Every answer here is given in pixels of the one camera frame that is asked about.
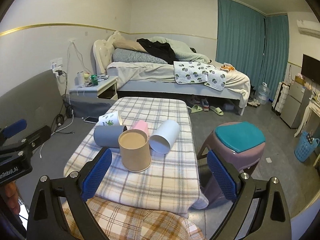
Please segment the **person's hand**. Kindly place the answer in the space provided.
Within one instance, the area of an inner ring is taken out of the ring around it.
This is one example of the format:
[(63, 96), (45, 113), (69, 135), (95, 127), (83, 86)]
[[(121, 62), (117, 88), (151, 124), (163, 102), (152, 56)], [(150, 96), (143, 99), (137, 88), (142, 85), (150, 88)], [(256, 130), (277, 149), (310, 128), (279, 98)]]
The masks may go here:
[(15, 214), (20, 213), (20, 205), (18, 202), (19, 195), (16, 183), (14, 181), (1, 186), (1, 193), (5, 197), (5, 202), (8, 208)]

